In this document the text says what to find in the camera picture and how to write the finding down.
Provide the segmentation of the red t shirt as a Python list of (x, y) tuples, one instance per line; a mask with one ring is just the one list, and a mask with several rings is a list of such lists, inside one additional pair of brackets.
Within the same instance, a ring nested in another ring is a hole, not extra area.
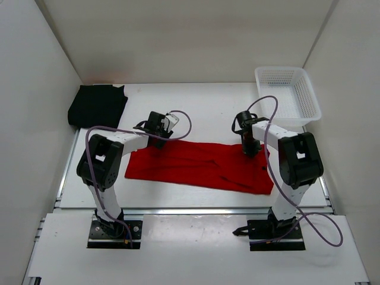
[(134, 151), (125, 178), (255, 195), (269, 195), (274, 186), (263, 151), (249, 157), (239, 144), (209, 142), (169, 141)]

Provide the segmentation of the black t shirt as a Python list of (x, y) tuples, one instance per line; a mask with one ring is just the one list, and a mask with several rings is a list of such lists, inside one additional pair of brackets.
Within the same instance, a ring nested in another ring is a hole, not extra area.
[(68, 123), (77, 128), (116, 128), (127, 101), (124, 86), (81, 85), (68, 109)]

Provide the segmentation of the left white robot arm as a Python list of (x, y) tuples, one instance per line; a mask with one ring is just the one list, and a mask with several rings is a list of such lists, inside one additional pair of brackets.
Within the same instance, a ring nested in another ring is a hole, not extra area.
[(114, 189), (122, 157), (146, 148), (149, 143), (163, 147), (178, 122), (179, 118), (172, 113), (164, 115), (152, 111), (146, 121), (133, 127), (133, 131), (119, 131), (108, 137), (100, 134), (87, 137), (77, 175), (91, 191), (97, 221), (110, 238), (121, 238), (128, 231)]

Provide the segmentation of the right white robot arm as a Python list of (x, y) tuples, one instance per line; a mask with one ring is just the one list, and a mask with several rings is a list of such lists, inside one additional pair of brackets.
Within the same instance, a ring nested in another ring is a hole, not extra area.
[(270, 124), (267, 118), (247, 110), (235, 116), (232, 131), (240, 135), (243, 153), (249, 157), (265, 150), (261, 141), (277, 150), (282, 184), (268, 213), (267, 232), (279, 238), (295, 224), (296, 207), (324, 172), (315, 138), (310, 132), (298, 134)]

